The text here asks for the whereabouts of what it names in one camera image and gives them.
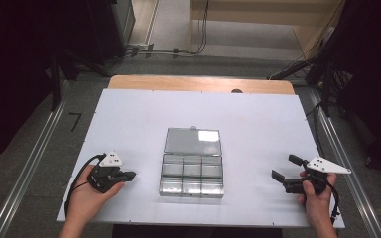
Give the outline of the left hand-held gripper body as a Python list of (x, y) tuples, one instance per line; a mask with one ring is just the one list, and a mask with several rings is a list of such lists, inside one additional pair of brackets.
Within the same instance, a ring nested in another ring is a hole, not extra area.
[(122, 165), (122, 160), (114, 151), (100, 155), (99, 162), (91, 170), (87, 177), (87, 181), (95, 190), (105, 193), (115, 184), (124, 181), (124, 175), (112, 174), (112, 170), (115, 167), (121, 168)]

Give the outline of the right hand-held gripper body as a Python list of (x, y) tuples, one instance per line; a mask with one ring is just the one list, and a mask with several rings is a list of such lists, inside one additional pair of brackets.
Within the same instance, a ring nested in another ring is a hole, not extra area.
[(286, 179), (282, 182), (286, 193), (303, 194), (303, 182), (308, 180), (314, 186), (316, 194), (321, 194), (327, 188), (327, 176), (329, 173), (350, 175), (351, 169), (340, 166), (322, 157), (314, 157), (310, 161), (305, 160), (303, 165), (306, 174), (299, 179)]

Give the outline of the clear plastic compartment box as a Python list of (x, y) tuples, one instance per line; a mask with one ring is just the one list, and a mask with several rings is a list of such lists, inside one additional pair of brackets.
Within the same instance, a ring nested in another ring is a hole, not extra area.
[(223, 198), (223, 160), (218, 130), (168, 129), (159, 194)]

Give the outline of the person's right hand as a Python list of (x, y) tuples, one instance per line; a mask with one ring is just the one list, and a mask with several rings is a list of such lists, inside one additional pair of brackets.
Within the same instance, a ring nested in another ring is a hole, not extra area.
[(308, 224), (315, 230), (333, 228), (329, 214), (331, 188), (328, 186), (321, 194), (316, 194), (312, 183), (305, 180), (303, 189), (305, 194), (298, 197), (298, 203), (305, 207)]

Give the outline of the person's left hand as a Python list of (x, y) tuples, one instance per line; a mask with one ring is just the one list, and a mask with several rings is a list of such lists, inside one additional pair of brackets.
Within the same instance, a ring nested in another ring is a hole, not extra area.
[(66, 223), (75, 226), (86, 225), (103, 207), (103, 205), (114, 197), (124, 186), (119, 182), (112, 186), (107, 192), (101, 193), (92, 188), (87, 181), (87, 175), (81, 175), (74, 187), (69, 200)]

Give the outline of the white table board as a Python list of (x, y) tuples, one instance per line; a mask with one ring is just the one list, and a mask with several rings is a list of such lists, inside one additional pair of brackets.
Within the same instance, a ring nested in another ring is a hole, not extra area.
[[(221, 140), (221, 198), (161, 196), (162, 156), (171, 128), (214, 129)], [(272, 171), (295, 178), (289, 155), (318, 154), (296, 95), (106, 89), (76, 164), (116, 151), (133, 181), (96, 221), (120, 224), (304, 227), (305, 211)]]

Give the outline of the black stand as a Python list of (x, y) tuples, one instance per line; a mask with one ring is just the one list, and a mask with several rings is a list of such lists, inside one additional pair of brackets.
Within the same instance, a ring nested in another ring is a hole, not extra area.
[(318, 85), (322, 82), (321, 98), (319, 106), (324, 112), (326, 117), (329, 117), (330, 94), (332, 82), (334, 81), (336, 60), (332, 53), (326, 50), (320, 51), (309, 59), (294, 60), (290, 63), (289, 67), (285, 67), (279, 72), (273, 73), (268, 76), (268, 80), (282, 80), (291, 74), (294, 74), (306, 67), (310, 71), (305, 77), (305, 82), (309, 86)]
[(55, 111), (62, 102), (60, 72), (63, 73), (67, 80), (77, 80), (79, 71), (75, 64), (80, 63), (93, 72), (101, 76), (110, 77), (107, 70), (91, 62), (90, 60), (82, 57), (69, 49), (55, 49), (50, 53), (50, 80), (52, 83), (52, 107), (51, 110)]

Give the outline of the person's dark clothing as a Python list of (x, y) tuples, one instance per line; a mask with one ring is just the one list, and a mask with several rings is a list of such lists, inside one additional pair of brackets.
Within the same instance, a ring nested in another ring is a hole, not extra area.
[(283, 238), (280, 228), (114, 225), (112, 238)]

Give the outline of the wooden table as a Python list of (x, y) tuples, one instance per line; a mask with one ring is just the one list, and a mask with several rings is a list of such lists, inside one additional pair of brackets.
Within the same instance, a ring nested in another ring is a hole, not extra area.
[(295, 95), (294, 87), (287, 80), (213, 76), (115, 75), (108, 88)]

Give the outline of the dark curtain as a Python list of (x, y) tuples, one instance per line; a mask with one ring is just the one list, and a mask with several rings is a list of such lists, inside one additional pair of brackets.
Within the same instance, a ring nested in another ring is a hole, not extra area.
[(0, 0), (0, 154), (52, 89), (39, 17), (32, 0)]
[(352, 78), (338, 102), (360, 121), (367, 154), (381, 166), (381, 0), (347, 0), (341, 22), (338, 54)]

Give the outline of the dark cabinet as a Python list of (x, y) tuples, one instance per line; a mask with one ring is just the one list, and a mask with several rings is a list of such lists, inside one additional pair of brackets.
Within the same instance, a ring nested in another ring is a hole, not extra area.
[(97, 62), (123, 56), (136, 22), (132, 0), (88, 0)]

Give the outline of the light wooden shelf unit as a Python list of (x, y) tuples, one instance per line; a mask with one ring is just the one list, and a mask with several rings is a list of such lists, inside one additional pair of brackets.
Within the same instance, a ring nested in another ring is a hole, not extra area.
[(304, 56), (312, 57), (325, 32), (338, 24), (345, 0), (189, 0), (194, 20), (292, 26)]

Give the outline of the metal floor rail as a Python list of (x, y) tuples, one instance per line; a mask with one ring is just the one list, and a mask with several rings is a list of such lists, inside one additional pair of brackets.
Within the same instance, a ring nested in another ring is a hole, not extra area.
[(344, 180), (369, 238), (381, 238), (381, 223), (378, 219), (377, 213), (373, 208), (362, 184), (360, 183), (358, 172), (351, 162), (349, 153), (345, 150), (342, 141), (337, 134), (333, 119), (330, 116), (326, 117), (319, 106), (320, 96), (317, 91), (312, 89), (309, 92), (309, 98), (312, 101), (312, 104), (316, 107), (314, 111), (314, 138), (319, 152), (322, 155), (325, 155), (323, 149), (324, 142), (320, 139), (318, 132), (318, 130), (323, 130), (325, 141), (330, 146), (334, 158), (342, 166), (349, 167), (351, 169), (351, 175), (344, 176)]
[(41, 133), (34, 144), (34, 147), (23, 168), (18, 175), (14, 186), (6, 197), (2, 208), (0, 209), (0, 238), (5, 238), (9, 226), (23, 200), (26, 190), (32, 180), (32, 177), (39, 165), (43, 153), (51, 139), (57, 123), (63, 113), (67, 97), (72, 88), (72, 82), (65, 81), (62, 85), (62, 99), (60, 104), (47, 117)]

